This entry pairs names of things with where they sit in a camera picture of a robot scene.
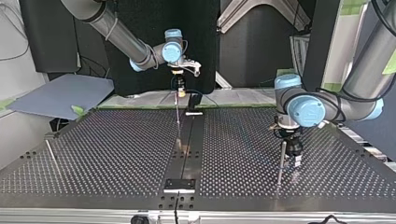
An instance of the green tape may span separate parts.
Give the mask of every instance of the green tape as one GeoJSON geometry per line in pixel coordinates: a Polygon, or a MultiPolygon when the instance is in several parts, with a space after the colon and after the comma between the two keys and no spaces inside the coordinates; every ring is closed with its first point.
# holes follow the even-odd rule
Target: green tape
{"type": "Polygon", "coordinates": [[[359,15],[361,14],[361,7],[367,3],[367,0],[344,0],[341,7],[341,15],[359,15]]]}
{"type": "Polygon", "coordinates": [[[384,76],[389,76],[394,73],[396,73],[396,50],[393,52],[393,55],[390,58],[387,67],[385,67],[384,72],[382,72],[384,76]]]}
{"type": "MultiPolygon", "coordinates": [[[[227,104],[227,105],[198,105],[196,108],[235,108],[235,107],[276,107],[273,104],[227,104]]],[[[159,110],[159,109],[176,109],[175,105],[157,105],[157,106],[147,106],[147,105],[104,105],[98,107],[98,109],[147,109],[147,110],[159,110]]]]}
{"type": "Polygon", "coordinates": [[[15,100],[14,99],[6,99],[3,101],[0,101],[0,110],[5,110],[7,109],[7,106],[12,104],[15,100]]]}
{"type": "Polygon", "coordinates": [[[276,71],[277,77],[280,77],[283,75],[288,75],[288,74],[296,74],[296,70],[294,70],[294,68],[289,68],[289,69],[277,69],[277,71],[276,71]]]}
{"type": "Polygon", "coordinates": [[[343,88],[341,83],[325,83],[323,89],[328,91],[339,92],[343,88]]]}
{"type": "Polygon", "coordinates": [[[85,110],[84,108],[78,106],[78,105],[72,105],[72,110],[75,112],[79,117],[83,117],[85,115],[85,110]]]}

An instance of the blue joint cap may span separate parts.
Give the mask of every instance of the blue joint cap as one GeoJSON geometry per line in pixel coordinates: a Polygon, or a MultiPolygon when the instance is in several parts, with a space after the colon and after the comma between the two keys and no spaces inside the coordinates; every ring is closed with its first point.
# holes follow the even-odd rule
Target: blue joint cap
{"type": "Polygon", "coordinates": [[[169,42],[163,46],[163,58],[169,63],[177,62],[182,53],[183,49],[177,42],[169,42]]]}
{"type": "Polygon", "coordinates": [[[134,61],[132,61],[131,59],[129,60],[129,64],[131,65],[131,67],[136,71],[136,72],[143,72],[145,71],[144,69],[140,68],[139,66],[137,66],[134,61]]]}
{"type": "Polygon", "coordinates": [[[326,115],[323,103],[315,96],[297,96],[288,104],[288,114],[305,128],[319,125],[326,115]]]}
{"type": "Polygon", "coordinates": [[[369,116],[367,116],[366,118],[364,118],[362,120],[378,118],[382,114],[382,108],[383,107],[384,107],[384,100],[383,99],[377,100],[376,103],[375,103],[374,110],[371,112],[371,114],[369,116]]]}
{"type": "Polygon", "coordinates": [[[183,34],[179,29],[170,29],[165,31],[165,38],[171,38],[171,37],[183,37],[183,34]]]}
{"type": "Polygon", "coordinates": [[[286,89],[294,86],[301,86],[301,83],[302,82],[299,75],[283,75],[275,79],[275,90],[286,89]]]}

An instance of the blue panel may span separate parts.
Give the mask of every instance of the blue panel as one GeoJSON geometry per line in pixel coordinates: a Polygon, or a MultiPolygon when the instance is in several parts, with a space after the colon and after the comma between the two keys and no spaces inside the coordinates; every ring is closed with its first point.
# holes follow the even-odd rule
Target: blue panel
{"type": "Polygon", "coordinates": [[[99,105],[114,90],[113,81],[99,77],[64,75],[31,91],[8,109],[60,119],[77,119],[72,105],[85,112],[99,105]]]}

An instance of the metal post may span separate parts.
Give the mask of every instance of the metal post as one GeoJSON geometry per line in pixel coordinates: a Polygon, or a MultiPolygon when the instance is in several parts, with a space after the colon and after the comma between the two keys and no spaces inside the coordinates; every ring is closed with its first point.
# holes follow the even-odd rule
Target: metal post
{"type": "Polygon", "coordinates": [[[283,169],[285,168],[285,155],[286,155],[286,145],[288,143],[286,141],[282,142],[282,149],[280,154],[280,166],[279,166],[279,174],[277,176],[277,188],[280,189],[282,186],[282,175],[283,169]]]}

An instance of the metal pin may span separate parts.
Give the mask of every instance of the metal pin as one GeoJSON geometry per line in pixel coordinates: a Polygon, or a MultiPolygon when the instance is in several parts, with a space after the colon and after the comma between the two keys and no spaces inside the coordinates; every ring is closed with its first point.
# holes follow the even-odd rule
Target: metal pin
{"type": "Polygon", "coordinates": [[[55,155],[53,154],[52,147],[50,146],[50,141],[46,139],[47,148],[49,149],[50,156],[53,160],[56,161],[55,155]]]}
{"type": "Polygon", "coordinates": [[[287,142],[283,141],[282,142],[281,154],[280,154],[280,168],[279,168],[279,174],[277,176],[276,192],[279,192],[280,187],[282,186],[282,175],[283,175],[283,169],[284,169],[284,165],[285,165],[286,145],[287,145],[287,142]]]}

